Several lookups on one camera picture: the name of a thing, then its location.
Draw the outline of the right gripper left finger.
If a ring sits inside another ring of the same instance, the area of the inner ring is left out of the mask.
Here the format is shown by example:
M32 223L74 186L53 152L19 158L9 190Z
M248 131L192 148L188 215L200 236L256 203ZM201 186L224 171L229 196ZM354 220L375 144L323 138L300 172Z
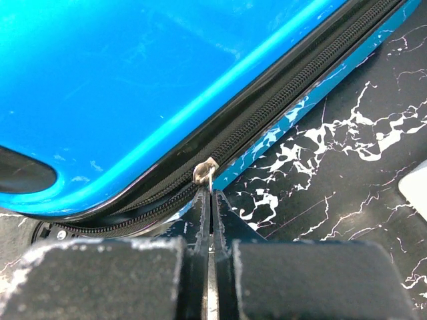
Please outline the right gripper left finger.
M23 255L2 319L205 319L211 197L162 235L42 241Z

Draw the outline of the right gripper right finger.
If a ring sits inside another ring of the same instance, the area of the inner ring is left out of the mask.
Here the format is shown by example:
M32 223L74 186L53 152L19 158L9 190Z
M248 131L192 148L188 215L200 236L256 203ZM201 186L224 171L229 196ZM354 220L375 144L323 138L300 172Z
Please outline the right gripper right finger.
M267 241L211 197L221 319L416 319L389 254L371 241Z

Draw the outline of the silver zipper pull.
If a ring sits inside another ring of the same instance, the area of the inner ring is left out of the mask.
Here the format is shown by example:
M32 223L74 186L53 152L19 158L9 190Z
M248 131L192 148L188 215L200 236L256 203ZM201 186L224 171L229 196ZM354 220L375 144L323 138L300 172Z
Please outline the silver zipper pull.
M214 174L219 168L218 163L212 157L207 158L204 162L197 164L193 170L193 182L196 185L208 186L210 193L213 191Z

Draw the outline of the blue fish-print suitcase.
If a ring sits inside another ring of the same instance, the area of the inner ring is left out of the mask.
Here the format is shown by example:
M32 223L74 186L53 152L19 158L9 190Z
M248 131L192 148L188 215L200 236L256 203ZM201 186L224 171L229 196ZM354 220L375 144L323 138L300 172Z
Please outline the blue fish-print suitcase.
M417 1L2 1L1 207L151 229L226 187Z

